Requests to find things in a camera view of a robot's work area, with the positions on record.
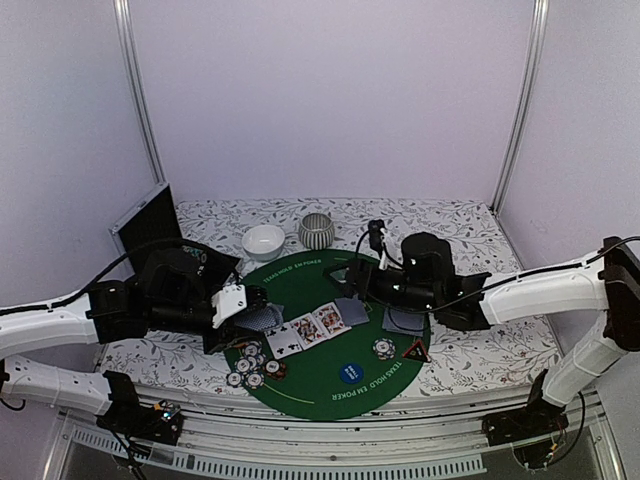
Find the red black poker chip stack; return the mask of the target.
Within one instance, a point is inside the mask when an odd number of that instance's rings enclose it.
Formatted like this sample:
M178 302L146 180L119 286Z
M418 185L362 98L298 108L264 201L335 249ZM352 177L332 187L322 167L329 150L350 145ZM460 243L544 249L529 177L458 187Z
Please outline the red black poker chip stack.
M265 363L264 372L269 378L281 380L287 375L287 366L283 361L271 359Z

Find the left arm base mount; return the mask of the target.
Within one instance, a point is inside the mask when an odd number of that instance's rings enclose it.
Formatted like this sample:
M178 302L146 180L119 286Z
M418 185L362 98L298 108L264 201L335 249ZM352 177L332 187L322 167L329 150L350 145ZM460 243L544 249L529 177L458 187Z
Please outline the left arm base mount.
M97 425L127 438L176 446L184 423L177 404L162 400L153 406L116 402L105 414L97 416Z

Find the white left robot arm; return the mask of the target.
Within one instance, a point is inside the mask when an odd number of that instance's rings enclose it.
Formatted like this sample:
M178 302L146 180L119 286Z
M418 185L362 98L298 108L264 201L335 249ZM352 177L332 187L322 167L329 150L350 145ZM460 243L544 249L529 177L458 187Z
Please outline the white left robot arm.
M196 242L170 238L145 244L143 270L109 280L109 264L67 297L1 311L1 399L36 401L112 419L128 434L141 433L155 408L141 405L123 373L83 373L32 362L27 353L65 345L106 345L142 339L151 331L198 335L207 354L253 331L237 319L264 307L267 293L242 283L229 258Z

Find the playing cards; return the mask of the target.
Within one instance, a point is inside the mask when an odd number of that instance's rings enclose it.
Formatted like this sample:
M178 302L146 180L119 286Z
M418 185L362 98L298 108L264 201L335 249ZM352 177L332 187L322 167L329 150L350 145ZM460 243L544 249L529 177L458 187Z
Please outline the playing cards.
M421 336L425 331L425 316L423 314L386 309L383 315L382 328L392 333Z

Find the blue poker chip stack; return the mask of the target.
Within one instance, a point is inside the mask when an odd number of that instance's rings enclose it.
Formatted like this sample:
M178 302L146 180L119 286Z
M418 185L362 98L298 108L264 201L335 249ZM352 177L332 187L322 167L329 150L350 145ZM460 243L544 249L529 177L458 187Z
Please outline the blue poker chip stack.
M389 338L376 339L372 344L372 350L383 361L391 360L396 355L395 343Z

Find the black triangular all-in marker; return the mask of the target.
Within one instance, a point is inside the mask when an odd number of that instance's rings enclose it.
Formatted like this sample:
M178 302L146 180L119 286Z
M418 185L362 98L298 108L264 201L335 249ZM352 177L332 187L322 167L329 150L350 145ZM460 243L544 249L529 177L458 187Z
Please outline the black triangular all-in marker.
M431 363L428 349L422 339L416 340L402 355L404 359L419 361L421 363Z

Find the clear acrylic dealer button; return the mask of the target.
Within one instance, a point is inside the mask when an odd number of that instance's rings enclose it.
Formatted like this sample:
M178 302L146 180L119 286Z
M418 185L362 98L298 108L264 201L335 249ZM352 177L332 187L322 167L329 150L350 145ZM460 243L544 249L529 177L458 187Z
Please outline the clear acrylic dealer button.
M344 283L346 281L346 269L338 269L329 274L329 276L338 282Z

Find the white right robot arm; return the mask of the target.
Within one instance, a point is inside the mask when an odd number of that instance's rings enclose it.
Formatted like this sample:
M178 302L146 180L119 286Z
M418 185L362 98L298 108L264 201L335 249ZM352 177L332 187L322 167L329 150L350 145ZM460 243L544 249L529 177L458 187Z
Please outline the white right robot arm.
M584 387L619 359L639 349L639 259L630 238L608 237L578 259L515 274L458 275L450 244L419 233L401 243L401 267L387 266L382 235L374 237L382 258L359 255L324 270L345 297L372 301L389 311L433 316L457 331L488 330L524 317L594 310L595 325L556 365L534 381L517 427L537 436Z

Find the blue poker chips pile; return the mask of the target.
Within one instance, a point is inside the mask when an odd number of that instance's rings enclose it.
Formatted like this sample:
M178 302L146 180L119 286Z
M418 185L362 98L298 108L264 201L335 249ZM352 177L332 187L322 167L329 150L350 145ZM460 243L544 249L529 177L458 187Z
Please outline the blue poker chips pile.
M226 375L228 386L257 390L264 385L267 357L259 341L249 340L228 349L225 352L225 360L230 369Z

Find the grey playing card deck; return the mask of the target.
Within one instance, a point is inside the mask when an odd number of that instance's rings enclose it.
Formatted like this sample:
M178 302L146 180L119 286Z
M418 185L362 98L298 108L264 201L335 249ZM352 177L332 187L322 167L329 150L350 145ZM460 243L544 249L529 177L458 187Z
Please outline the grey playing card deck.
M268 304L261 310L240 313L235 318L234 324L256 332L274 330L284 323L283 311L283 305Z

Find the blue small blind button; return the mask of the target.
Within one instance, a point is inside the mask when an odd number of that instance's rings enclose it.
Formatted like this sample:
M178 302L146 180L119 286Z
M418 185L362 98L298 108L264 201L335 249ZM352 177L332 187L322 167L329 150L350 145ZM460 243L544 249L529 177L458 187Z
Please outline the blue small blind button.
M339 377L342 382L355 385L364 379L364 369L357 363L349 362L340 367Z

